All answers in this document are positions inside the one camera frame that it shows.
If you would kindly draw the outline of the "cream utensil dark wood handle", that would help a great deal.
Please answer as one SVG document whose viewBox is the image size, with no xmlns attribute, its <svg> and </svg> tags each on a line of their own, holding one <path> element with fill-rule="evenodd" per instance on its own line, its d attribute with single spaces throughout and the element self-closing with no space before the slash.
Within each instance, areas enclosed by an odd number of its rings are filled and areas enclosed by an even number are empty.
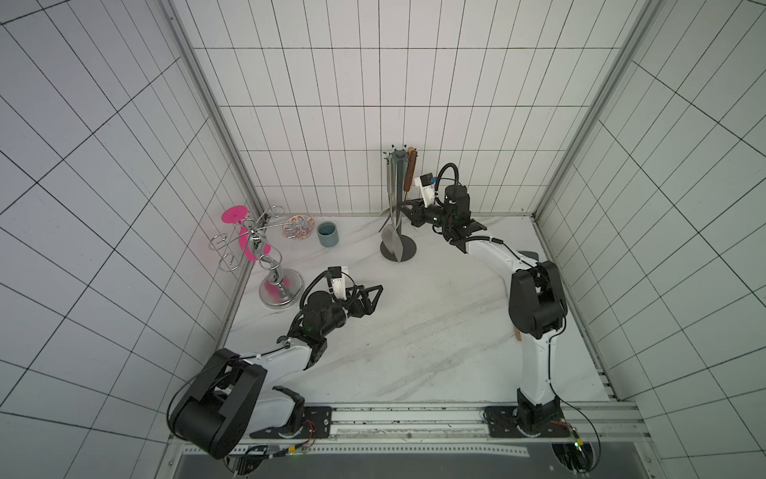
<svg viewBox="0 0 766 479">
<path fill-rule="evenodd" d="M 414 169 L 417 162 L 417 151 L 414 148 L 407 149 L 394 149 L 391 152 L 391 159 L 395 165 L 395 195 L 394 195 L 394 212 L 392 217 L 392 225 L 394 229 L 392 253 L 395 261 L 401 263 L 401 261 L 407 261 L 411 259 L 415 253 L 414 247 L 405 245 L 405 241 L 411 241 L 409 237 L 402 235 L 402 212 L 399 209 L 399 204 L 406 200 L 407 193 L 411 190 Z"/>
</svg>

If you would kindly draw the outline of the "grey spatula mint handle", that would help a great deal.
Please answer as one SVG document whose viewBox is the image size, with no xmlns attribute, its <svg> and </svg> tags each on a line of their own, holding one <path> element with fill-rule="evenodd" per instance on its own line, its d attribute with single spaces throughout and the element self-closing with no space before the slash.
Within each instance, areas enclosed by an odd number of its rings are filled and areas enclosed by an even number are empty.
<svg viewBox="0 0 766 479">
<path fill-rule="evenodd" d="M 536 267 L 538 265 L 539 259 L 534 251 L 518 251 L 517 256 L 519 261 L 528 267 Z"/>
</svg>

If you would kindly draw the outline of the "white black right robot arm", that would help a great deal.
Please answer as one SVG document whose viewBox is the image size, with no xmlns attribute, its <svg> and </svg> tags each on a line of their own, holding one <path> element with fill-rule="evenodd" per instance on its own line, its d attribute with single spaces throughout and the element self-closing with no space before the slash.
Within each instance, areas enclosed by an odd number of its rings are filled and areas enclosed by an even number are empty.
<svg viewBox="0 0 766 479">
<path fill-rule="evenodd" d="M 397 205 L 415 228 L 431 225 L 449 245 L 482 259 L 506 285 L 508 314 L 522 339 L 522 379 L 517 389 L 516 425 L 520 433 L 536 437 L 562 418 L 561 399 L 552 386 L 557 337 L 567 327 L 569 313 L 561 275 L 551 261 L 539 261 L 512 249 L 471 218 L 467 188 L 446 188 L 438 201 L 433 185 L 421 198 Z"/>
</svg>

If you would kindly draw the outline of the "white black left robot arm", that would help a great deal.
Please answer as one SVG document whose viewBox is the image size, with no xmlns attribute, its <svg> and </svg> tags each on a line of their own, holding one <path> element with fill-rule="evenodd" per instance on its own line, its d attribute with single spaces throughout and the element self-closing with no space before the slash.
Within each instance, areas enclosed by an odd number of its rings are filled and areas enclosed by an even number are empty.
<svg viewBox="0 0 766 479">
<path fill-rule="evenodd" d="M 327 349 L 327 337 L 351 317 L 373 315 L 382 293 L 381 285 L 353 285 L 341 297 L 314 291 L 301 299 L 299 312 L 274 349 L 250 355 L 217 350 L 171 399 L 169 431 L 215 459 L 229 455 L 249 435 L 311 435 L 305 398 L 280 382 L 316 365 Z"/>
</svg>

